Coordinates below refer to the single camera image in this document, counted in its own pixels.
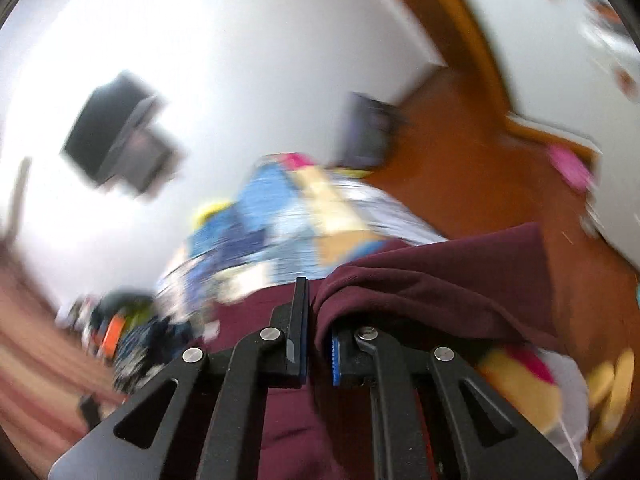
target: pink object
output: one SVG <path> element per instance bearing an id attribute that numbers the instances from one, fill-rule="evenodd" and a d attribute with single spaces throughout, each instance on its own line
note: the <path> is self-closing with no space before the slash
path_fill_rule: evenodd
<path id="1" fill-rule="evenodd" d="M 549 145 L 546 148 L 551 165 L 559 171 L 564 181 L 576 191 L 585 192 L 593 182 L 593 176 L 582 161 L 569 148 Z"/>
<path id="2" fill-rule="evenodd" d="M 301 170 L 307 166 L 315 166 L 315 162 L 304 153 L 283 153 L 280 160 L 288 171 Z"/>
<path id="3" fill-rule="evenodd" d="M 531 348 L 515 344 L 505 344 L 502 348 L 511 359 L 519 362 L 541 381 L 547 384 L 556 384 L 556 380 L 551 374 L 551 371 L 549 371 L 549 368 L 546 367 L 544 361 L 540 359 Z"/>

